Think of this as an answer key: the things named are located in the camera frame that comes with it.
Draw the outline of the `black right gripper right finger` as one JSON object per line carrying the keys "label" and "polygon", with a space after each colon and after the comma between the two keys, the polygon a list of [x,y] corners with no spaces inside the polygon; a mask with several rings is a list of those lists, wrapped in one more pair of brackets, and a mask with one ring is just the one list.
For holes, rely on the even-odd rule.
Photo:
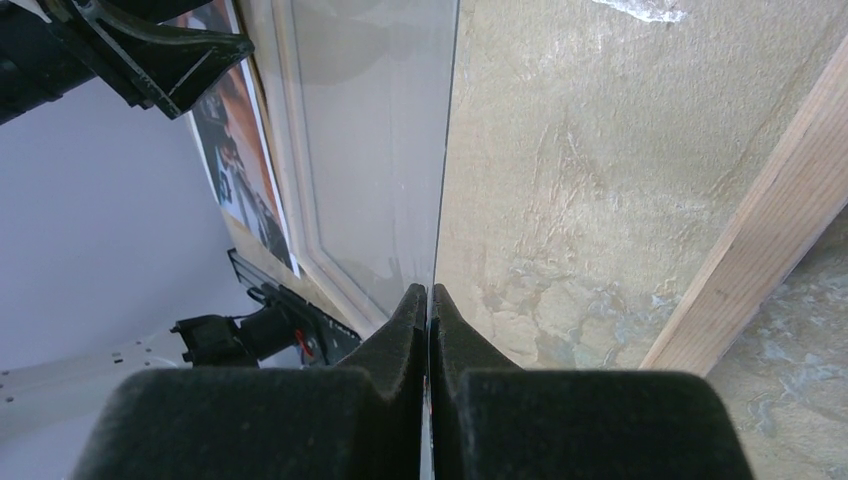
{"label": "black right gripper right finger", "polygon": [[447,289],[430,332],[439,479],[749,479],[716,392],[683,372],[526,370]]}

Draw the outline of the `clear acrylic frame sheet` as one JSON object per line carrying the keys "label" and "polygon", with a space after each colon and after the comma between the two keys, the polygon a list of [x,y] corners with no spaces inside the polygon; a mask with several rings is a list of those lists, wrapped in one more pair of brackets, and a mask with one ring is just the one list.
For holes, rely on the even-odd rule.
{"label": "clear acrylic frame sheet", "polygon": [[416,479],[430,439],[427,363],[459,5],[295,1],[317,231],[361,344],[310,377],[308,479]]}

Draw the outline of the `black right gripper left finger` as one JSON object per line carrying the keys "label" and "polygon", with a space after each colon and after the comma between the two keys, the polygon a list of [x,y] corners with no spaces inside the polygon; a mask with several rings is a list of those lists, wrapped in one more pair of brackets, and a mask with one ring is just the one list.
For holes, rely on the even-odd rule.
{"label": "black right gripper left finger", "polygon": [[416,479],[426,288],[332,367],[153,369],[109,398],[75,479]]}

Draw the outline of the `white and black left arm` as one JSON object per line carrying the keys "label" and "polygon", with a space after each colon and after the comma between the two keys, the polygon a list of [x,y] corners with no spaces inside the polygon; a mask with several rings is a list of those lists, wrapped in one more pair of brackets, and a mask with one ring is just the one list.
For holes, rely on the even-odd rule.
{"label": "white and black left arm", "polygon": [[251,304],[227,250],[197,120],[133,109],[93,80],[1,128],[1,445],[100,409],[175,367],[172,325]]}

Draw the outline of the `glossy printed photo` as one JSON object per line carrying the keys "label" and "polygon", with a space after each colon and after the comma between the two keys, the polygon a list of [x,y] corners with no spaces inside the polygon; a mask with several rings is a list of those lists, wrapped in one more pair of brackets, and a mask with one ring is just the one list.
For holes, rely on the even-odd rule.
{"label": "glossy printed photo", "polygon": [[245,184],[245,167],[242,165],[238,147],[228,132],[231,116],[225,104],[227,99],[239,99],[232,74],[242,61],[231,67],[201,96],[187,114],[198,150],[206,165],[213,195],[222,210],[237,207],[242,202],[249,205],[255,202]]}

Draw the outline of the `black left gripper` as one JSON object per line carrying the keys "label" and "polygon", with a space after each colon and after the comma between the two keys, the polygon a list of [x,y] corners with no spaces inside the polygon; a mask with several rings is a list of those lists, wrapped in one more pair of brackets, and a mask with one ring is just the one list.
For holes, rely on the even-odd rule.
{"label": "black left gripper", "polygon": [[1,121],[100,78],[129,105],[171,119],[254,51],[243,34],[170,22],[206,1],[1,4]]}

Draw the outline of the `wooden picture frame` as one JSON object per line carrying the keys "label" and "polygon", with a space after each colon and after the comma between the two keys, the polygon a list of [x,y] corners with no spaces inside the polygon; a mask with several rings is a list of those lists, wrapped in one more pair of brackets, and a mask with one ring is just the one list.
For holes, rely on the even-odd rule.
{"label": "wooden picture frame", "polygon": [[[244,1],[312,291],[286,12]],[[435,283],[524,365],[704,374],[847,200],[843,1],[455,1]]]}

